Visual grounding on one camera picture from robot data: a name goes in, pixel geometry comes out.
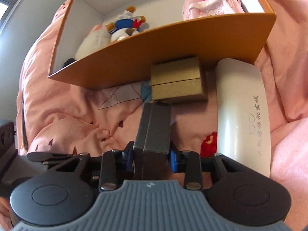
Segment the person's left hand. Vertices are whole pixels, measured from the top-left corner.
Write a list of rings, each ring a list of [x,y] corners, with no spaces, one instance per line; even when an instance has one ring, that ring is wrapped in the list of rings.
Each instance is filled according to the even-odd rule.
[[[1,223],[1,228],[3,230],[12,229],[10,211],[11,211],[11,207],[10,207],[9,200],[3,197],[0,197],[0,223]]]

